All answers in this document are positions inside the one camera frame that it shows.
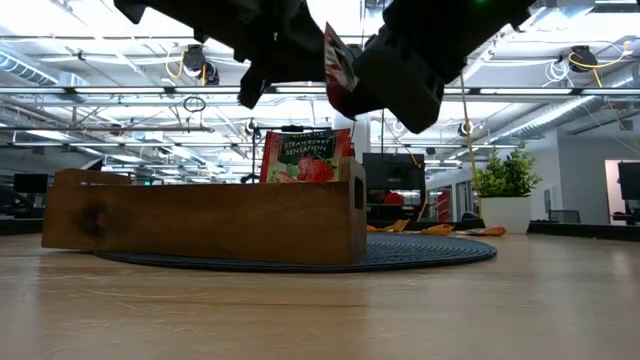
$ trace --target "strawberry image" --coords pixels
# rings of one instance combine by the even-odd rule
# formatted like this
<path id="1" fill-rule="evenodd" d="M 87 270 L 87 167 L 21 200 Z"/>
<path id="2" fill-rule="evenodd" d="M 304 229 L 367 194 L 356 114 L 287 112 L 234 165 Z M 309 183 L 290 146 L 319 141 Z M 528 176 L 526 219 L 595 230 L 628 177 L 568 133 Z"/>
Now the strawberry image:
<path id="1" fill-rule="evenodd" d="M 314 160 L 307 168 L 306 182 L 329 182 L 333 179 L 333 168 L 322 160 Z"/>
<path id="2" fill-rule="evenodd" d="M 299 181 L 306 181 L 305 179 L 309 174 L 309 168 L 311 167 L 311 164 L 313 164 L 313 159 L 308 156 L 301 157 L 300 160 L 298 160 L 298 168 L 300 169 L 300 173 L 298 173 L 297 179 Z"/>
<path id="3" fill-rule="evenodd" d="M 287 174 L 284 171 L 278 171 L 278 173 L 276 174 L 276 182 L 277 183 L 297 183 L 298 181 L 294 178 L 292 178 L 291 176 L 289 176 L 289 174 Z"/>

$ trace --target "potted plant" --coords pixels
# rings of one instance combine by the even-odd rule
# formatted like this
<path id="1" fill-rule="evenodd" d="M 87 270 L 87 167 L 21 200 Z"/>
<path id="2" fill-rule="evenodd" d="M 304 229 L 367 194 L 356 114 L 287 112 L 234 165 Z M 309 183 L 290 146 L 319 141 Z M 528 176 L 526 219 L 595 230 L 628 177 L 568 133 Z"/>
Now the potted plant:
<path id="1" fill-rule="evenodd" d="M 521 143 L 503 160 L 494 149 L 486 170 L 476 169 L 473 186 L 482 201 L 486 226 L 502 226 L 509 233 L 525 234 L 531 220 L 531 190 L 542 178 L 533 174 L 535 159 Z"/>

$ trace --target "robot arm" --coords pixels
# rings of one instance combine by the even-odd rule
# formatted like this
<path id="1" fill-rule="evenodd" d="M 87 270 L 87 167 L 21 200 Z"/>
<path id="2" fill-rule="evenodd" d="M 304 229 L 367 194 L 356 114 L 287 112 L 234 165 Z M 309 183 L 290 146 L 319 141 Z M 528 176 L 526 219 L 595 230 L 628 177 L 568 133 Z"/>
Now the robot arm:
<path id="1" fill-rule="evenodd" d="M 347 117 L 388 108 L 414 133 L 438 118 L 444 84 L 464 59 L 506 23 L 527 19 L 533 0 L 387 0 L 385 25 L 345 66 L 358 85 L 344 101 L 330 101 Z M 115 0 L 139 23 L 147 7 L 234 49 L 251 60 L 238 100 L 253 108 L 271 84 L 325 81 L 325 38 L 304 0 Z"/>

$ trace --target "green leaves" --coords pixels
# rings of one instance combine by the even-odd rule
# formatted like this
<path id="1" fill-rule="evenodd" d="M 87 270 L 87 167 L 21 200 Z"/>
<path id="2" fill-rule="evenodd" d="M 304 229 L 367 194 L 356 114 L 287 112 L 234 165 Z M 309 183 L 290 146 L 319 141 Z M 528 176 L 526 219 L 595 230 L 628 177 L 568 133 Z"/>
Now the green leaves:
<path id="1" fill-rule="evenodd" d="M 481 197 L 523 197 L 542 181 L 532 174 L 535 159 L 524 151 L 525 143 L 507 155 L 503 161 L 494 150 L 486 170 L 476 169 L 473 186 Z"/>
<path id="2" fill-rule="evenodd" d="M 296 177 L 298 176 L 298 174 L 300 174 L 300 169 L 298 168 L 298 166 L 293 164 L 287 164 L 287 175 L 291 177 Z"/>

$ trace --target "white planter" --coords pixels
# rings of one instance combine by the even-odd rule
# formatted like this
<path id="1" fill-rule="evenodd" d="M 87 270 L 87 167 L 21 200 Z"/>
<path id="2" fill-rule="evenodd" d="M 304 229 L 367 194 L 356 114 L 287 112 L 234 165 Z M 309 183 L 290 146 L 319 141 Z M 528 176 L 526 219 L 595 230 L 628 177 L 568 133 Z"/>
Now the white planter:
<path id="1" fill-rule="evenodd" d="M 483 198 L 484 225 L 502 226 L 509 234 L 526 234 L 531 220 L 531 198 Z"/>

